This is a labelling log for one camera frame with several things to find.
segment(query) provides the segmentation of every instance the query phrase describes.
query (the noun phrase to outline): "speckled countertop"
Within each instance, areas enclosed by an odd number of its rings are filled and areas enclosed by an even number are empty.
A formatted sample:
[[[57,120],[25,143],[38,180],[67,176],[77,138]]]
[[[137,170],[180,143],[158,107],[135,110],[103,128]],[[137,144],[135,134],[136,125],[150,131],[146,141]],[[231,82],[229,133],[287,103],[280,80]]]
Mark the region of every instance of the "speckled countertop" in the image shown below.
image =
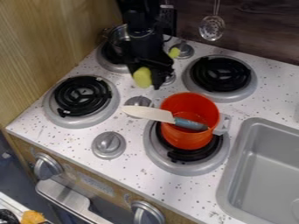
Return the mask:
[[[174,42],[177,43],[176,38],[168,46],[172,46]],[[174,67],[177,80],[156,92],[152,89],[137,88],[129,75],[110,73],[101,68],[95,60],[95,51],[65,78],[79,74],[96,74],[111,80],[117,86],[122,96],[121,105],[130,97],[143,95],[153,99],[158,107],[163,98],[187,91],[180,76],[190,62],[210,54],[229,55],[244,60],[258,76],[258,87],[251,96],[235,103],[218,104],[221,112],[233,117],[229,130],[231,147],[242,121],[249,117],[258,116],[299,129],[299,66],[191,41],[188,43],[195,48],[195,55],[190,59],[176,60]],[[145,154],[142,136],[146,120],[129,118],[118,108],[105,122],[91,128],[64,129],[46,118],[41,107],[42,99],[43,97],[37,100],[7,127],[12,135],[150,198],[198,223],[242,223],[225,214],[215,199],[224,164],[206,175],[197,177],[170,174],[158,168]],[[124,154],[111,161],[101,160],[91,152],[94,138],[108,130],[121,133],[128,144]]]

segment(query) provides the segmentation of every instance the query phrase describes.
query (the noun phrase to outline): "stainless steel sink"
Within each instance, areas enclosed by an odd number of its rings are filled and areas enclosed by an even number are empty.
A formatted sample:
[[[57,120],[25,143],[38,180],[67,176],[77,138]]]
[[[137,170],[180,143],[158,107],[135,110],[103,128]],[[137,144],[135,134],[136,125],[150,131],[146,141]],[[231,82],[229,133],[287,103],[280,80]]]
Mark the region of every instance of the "stainless steel sink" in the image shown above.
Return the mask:
[[[244,121],[217,201],[248,224],[298,224],[299,130],[260,118]]]

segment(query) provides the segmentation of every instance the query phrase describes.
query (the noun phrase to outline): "spatula handle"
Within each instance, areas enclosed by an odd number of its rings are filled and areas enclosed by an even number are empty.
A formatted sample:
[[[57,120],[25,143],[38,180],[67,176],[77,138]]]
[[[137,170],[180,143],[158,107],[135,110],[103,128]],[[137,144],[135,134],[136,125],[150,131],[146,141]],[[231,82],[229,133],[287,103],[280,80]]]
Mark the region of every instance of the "spatula handle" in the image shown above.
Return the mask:
[[[174,117],[174,119],[175,119],[175,125],[181,128],[186,128],[188,130],[197,130],[197,131],[205,131],[209,129],[208,126],[200,122],[194,122],[180,117]]]

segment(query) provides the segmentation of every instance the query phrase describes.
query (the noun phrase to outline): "orange pot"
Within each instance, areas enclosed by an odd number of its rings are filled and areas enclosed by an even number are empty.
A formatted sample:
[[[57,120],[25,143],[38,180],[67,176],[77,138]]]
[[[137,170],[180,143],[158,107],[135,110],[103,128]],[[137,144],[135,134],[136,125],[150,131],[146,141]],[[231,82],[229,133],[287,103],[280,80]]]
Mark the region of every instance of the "orange pot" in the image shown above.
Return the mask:
[[[212,135],[223,135],[228,131],[225,120],[231,120],[228,115],[221,115],[215,103],[201,94],[180,93],[166,98],[161,109],[169,110],[174,116],[204,123],[209,130],[196,132],[177,127],[166,122],[161,123],[163,137],[173,146],[184,150],[196,150],[206,146],[212,140]],[[220,129],[216,129],[221,120]]]

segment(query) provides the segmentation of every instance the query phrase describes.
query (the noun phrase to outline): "pot handle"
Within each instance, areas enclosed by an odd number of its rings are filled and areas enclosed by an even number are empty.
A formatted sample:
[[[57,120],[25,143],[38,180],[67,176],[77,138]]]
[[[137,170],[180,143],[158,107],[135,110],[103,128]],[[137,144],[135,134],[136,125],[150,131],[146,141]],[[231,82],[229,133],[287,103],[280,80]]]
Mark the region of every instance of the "pot handle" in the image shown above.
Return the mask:
[[[214,129],[212,133],[216,136],[222,136],[223,134],[227,133],[227,131],[231,127],[231,123],[232,123],[232,117],[221,113],[220,121],[216,129]]]

